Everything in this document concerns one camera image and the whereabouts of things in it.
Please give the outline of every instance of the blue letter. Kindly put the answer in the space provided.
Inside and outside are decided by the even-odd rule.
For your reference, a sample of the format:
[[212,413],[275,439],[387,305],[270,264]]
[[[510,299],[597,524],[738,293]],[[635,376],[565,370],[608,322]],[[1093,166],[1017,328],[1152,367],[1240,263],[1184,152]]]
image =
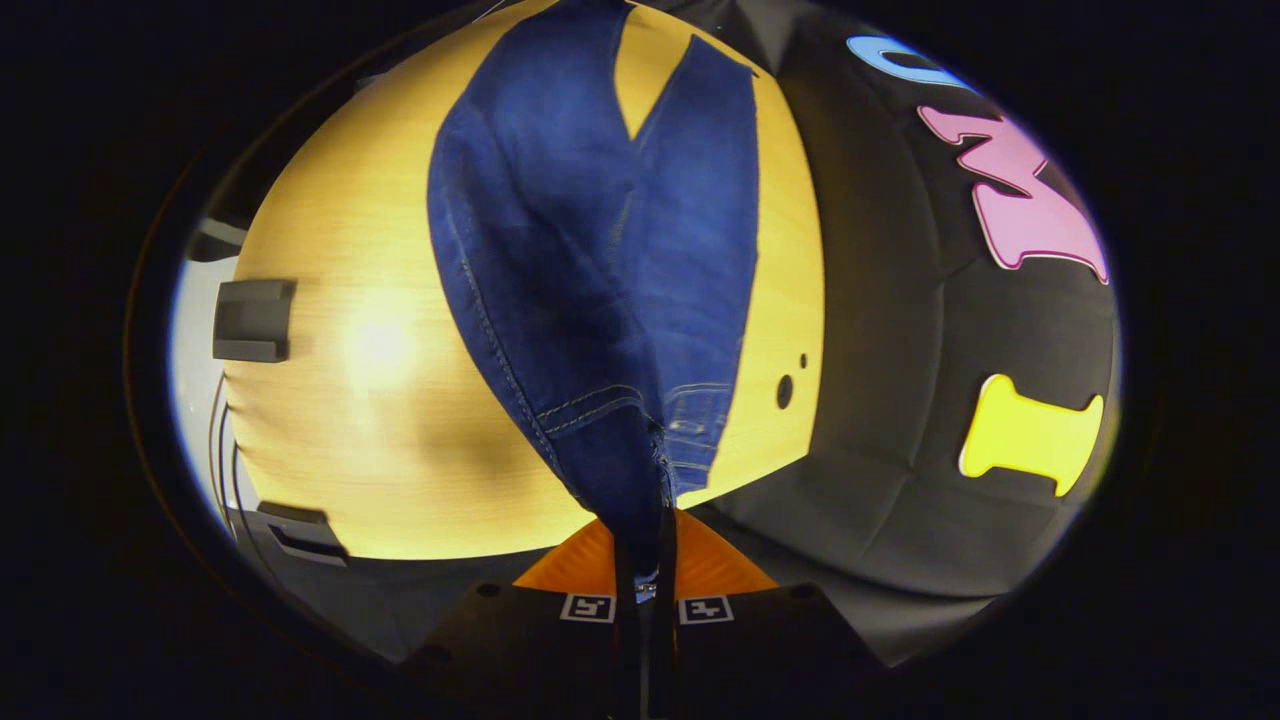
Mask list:
[[872,37],[864,35],[850,37],[845,44],[849,45],[849,49],[854,53],[854,55],[861,58],[864,63],[893,77],[929,85],[948,85],[951,87],[963,87],[968,91],[973,91],[972,87],[960,82],[960,78],[946,70],[906,68],[886,58],[886,53],[901,53],[904,55],[923,58],[923,55],[893,40],[892,37]]

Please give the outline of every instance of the blue denim jeans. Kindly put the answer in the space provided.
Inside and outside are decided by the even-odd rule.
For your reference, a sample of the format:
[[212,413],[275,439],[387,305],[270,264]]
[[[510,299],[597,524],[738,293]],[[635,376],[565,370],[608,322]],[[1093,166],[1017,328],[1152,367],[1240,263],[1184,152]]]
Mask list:
[[503,36],[440,128],[428,219],[480,373],[644,569],[728,415],[759,169],[751,70],[698,37],[628,137],[630,9],[561,0]]

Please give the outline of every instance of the black screw hole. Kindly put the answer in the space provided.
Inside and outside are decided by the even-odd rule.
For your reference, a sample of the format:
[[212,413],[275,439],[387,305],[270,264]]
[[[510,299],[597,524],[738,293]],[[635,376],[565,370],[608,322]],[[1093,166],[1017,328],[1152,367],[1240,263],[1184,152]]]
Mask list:
[[782,379],[778,380],[778,407],[785,410],[787,405],[791,405],[791,375],[782,375]]
[[429,644],[422,647],[422,656],[436,662],[448,662],[453,660],[453,653],[449,652],[449,648],[442,644]]

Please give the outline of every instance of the jeans seam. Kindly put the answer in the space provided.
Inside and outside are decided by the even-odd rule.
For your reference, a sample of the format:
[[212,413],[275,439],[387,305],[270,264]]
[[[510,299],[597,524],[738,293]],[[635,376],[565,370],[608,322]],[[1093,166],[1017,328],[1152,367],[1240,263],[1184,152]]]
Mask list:
[[637,396],[640,396],[639,397],[640,402],[644,402],[644,393],[640,392],[639,389],[636,389],[635,387],[628,386],[628,384],[622,384],[622,383],[614,383],[614,384],[611,384],[611,386],[602,387],[600,389],[593,389],[591,392],[589,392],[586,395],[579,396],[579,397],[576,397],[573,400],[570,400],[568,402],[563,402],[561,405],[557,405],[556,407],[552,407],[550,410],[547,410],[544,413],[539,413],[538,414],[538,419],[540,420],[540,419],[550,415],[552,413],[557,413],[559,410],[563,410],[563,409],[568,407],[570,405],[575,405],[577,402],[581,402],[581,401],[586,400],[588,397],[591,397],[591,396],[595,396],[595,395],[600,395],[602,392],[616,389],[616,388],[630,389],[631,392],[634,392]]
[[605,402],[604,405],[602,405],[602,406],[599,406],[599,407],[596,407],[594,410],[588,410],[586,413],[582,413],[581,415],[579,415],[577,418],[573,418],[572,420],[568,420],[568,421],[564,421],[564,423],[561,423],[561,424],[556,425],[554,428],[547,430],[547,434],[554,433],[557,430],[562,430],[562,429],[564,429],[564,428],[567,428],[567,427],[577,423],[579,420],[585,420],[586,418],[590,418],[591,415],[598,415],[598,414],[600,414],[600,413],[603,413],[605,410],[613,409],[614,406],[621,406],[621,405],[627,405],[627,404],[635,405],[636,410],[640,410],[641,415],[644,415],[650,423],[657,424],[657,420],[654,420],[653,418],[650,418],[649,414],[644,411],[644,407],[641,407],[637,404],[636,398],[634,398],[634,397],[620,397],[617,400],[611,400],[611,401]]

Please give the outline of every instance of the orange part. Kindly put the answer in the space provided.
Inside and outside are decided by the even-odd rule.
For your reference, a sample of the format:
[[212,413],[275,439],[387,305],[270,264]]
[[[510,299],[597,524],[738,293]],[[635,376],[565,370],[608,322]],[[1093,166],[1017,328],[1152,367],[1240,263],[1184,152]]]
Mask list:
[[539,591],[617,594],[613,582],[613,534],[604,523],[591,520],[513,583]]
[[736,547],[689,512],[676,510],[676,600],[778,587]]
[[[521,575],[516,585],[550,592],[617,594],[613,536],[593,520]],[[735,594],[778,587],[716,530],[676,510],[676,598]]]

